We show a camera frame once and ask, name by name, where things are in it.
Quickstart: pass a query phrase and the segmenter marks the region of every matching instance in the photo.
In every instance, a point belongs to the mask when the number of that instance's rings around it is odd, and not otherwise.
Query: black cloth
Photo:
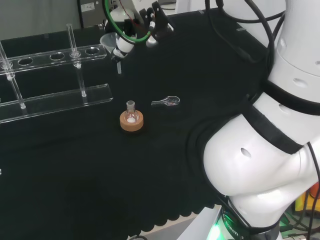
[[[265,54],[237,23],[212,14],[232,43],[255,59]],[[195,149],[204,145],[198,135],[207,125],[214,131],[257,90],[265,63],[241,60],[198,11],[172,20],[175,34],[154,48],[135,47],[122,75],[109,58],[83,63],[85,85],[109,83],[111,102],[0,125],[0,239],[125,240],[217,203]],[[77,45],[98,44],[102,34],[75,31]],[[66,32],[3,41],[8,57],[68,45]],[[16,79],[24,98],[77,88],[72,65]],[[178,96],[180,105],[151,107],[166,96]],[[3,76],[0,97],[15,99]],[[128,100],[144,114],[138,133],[120,128]]]

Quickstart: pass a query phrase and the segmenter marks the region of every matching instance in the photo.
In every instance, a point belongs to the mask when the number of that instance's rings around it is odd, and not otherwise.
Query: clear acrylic stand
[[[82,74],[82,62],[105,58],[105,48],[101,44],[77,48],[71,24],[66,27],[70,49],[7,58],[0,42],[0,75],[6,75],[17,99],[0,103],[0,123],[106,103],[113,99],[108,84],[85,87]],[[73,64],[78,89],[31,98],[22,97],[15,73],[65,64]]]

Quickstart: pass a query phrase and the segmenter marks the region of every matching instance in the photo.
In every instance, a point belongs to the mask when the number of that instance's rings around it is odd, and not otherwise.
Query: wire
[[[251,225],[248,223],[248,221],[240,214],[240,212],[236,209],[235,205],[232,203],[231,199],[229,196],[226,197],[226,199],[229,200],[229,203],[231,205],[231,207],[233,207],[234,211],[236,212],[236,214],[238,214],[240,216],[240,218],[245,222],[245,224],[248,225],[249,228],[251,228]]]
[[[241,24],[258,24],[258,23],[261,23],[262,21],[260,19],[256,19],[256,20],[246,20],[246,19],[240,19],[240,18],[236,18],[234,16],[230,16],[228,13],[226,13],[226,11],[222,8],[221,9],[221,12],[228,18],[236,21],[237,23],[241,23]],[[276,15],[273,15],[273,16],[270,16],[270,17],[267,17],[265,20],[266,21],[271,21],[271,20],[275,20],[275,19],[278,19],[280,18],[285,12],[280,12]]]
[[[240,18],[236,18],[236,17],[233,17],[233,16],[230,16],[228,13],[225,12],[224,10],[224,0],[216,0],[216,4],[220,10],[220,12],[222,14],[224,14],[226,17],[238,22],[238,23],[241,23],[241,24],[258,24],[258,23],[261,23],[261,20],[260,19],[256,19],[256,20],[246,20],[246,19],[240,19]],[[271,21],[271,20],[275,20],[277,18],[280,18],[282,16],[282,14],[284,13],[283,12],[280,12],[276,15],[273,15],[273,16],[269,16],[266,18],[267,21]]]
[[[132,45],[136,45],[136,44],[140,44],[140,43],[145,43],[148,38],[151,36],[151,31],[148,31],[148,33],[142,37],[142,38],[132,38],[130,36],[127,36],[115,23],[115,21],[113,20],[113,18],[111,17],[110,14],[110,10],[109,10],[109,0],[104,0],[104,4],[105,4],[105,12],[106,12],[106,18],[108,19],[108,21],[112,24],[114,30],[116,31],[116,33],[123,39],[125,40],[127,43],[130,43]]]
[[[84,19],[82,17],[81,2],[80,2],[80,0],[77,0],[76,3],[77,3],[77,7],[78,7],[80,26],[83,29],[84,28]]]
[[[314,162],[316,174],[318,176],[318,181],[320,182],[320,170],[319,170],[318,161],[317,161],[317,158],[316,158],[316,155],[315,155],[315,151],[314,151],[314,149],[313,149],[313,147],[312,147],[310,142],[308,142],[307,145],[309,147],[309,150],[310,150],[313,162]],[[314,198],[314,201],[313,201],[313,204],[312,204],[312,210],[311,210],[311,216],[310,216],[310,222],[309,222],[309,229],[308,229],[308,235],[306,237],[306,240],[310,240],[311,231],[312,231],[312,223],[313,223],[313,220],[314,220],[316,204],[317,204],[317,200],[318,200],[319,194],[320,194],[320,187],[318,188],[318,191],[316,191],[316,195],[315,195],[315,198]]]
[[[289,212],[287,212],[287,214],[290,216],[290,218],[292,218],[295,222],[298,222],[299,219],[295,218],[293,215],[291,215]],[[302,227],[304,227],[303,231],[308,231],[308,226],[303,224],[302,222],[300,222],[300,224]]]
[[[249,7],[254,11],[257,17],[261,20],[261,23],[265,29],[266,35],[268,36],[269,48],[268,48],[268,58],[267,58],[267,70],[268,70],[268,73],[270,74],[275,61],[275,41],[274,41],[273,33],[271,31],[271,28],[266,18],[264,17],[263,13],[260,11],[258,6],[252,0],[244,0],[244,1],[249,5]]]
[[[305,217],[306,209],[307,209],[307,203],[308,203],[308,198],[309,198],[309,193],[310,193],[310,189],[308,189],[308,190],[305,192],[303,210],[302,210],[301,216],[299,217],[299,220],[296,221],[296,223],[293,225],[293,228],[296,228],[297,226],[299,226],[299,225],[301,224],[302,220],[303,220],[304,217]]]
[[[278,35],[279,31],[280,31],[280,28],[281,28],[282,24],[284,23],[285,17],[286,17],[286,14],[283,13],[281,18],[279,19],[278,23],[276,24],[274,30],[273,30],[272,35],[273,35],[273,40],[274,41],[276,40],[277,35]]]
[[[176,10],[175,8],[163,8],[161,7],[163,10]]]
[[[256,64],[257,61],[255,61],[246,51],[244,51],[242,48],[233,45],[230,43],[224,36],[222,36],[219,31],[216,29],[213,19],[210,15],[210,0],[204,0],[205,2],[205,14],[208,17],[209,25],[211,27],[211,30],[215,32],[225,43],[229,45],[230,48],[232,48],[242,59],[249,61],[252,64]]]

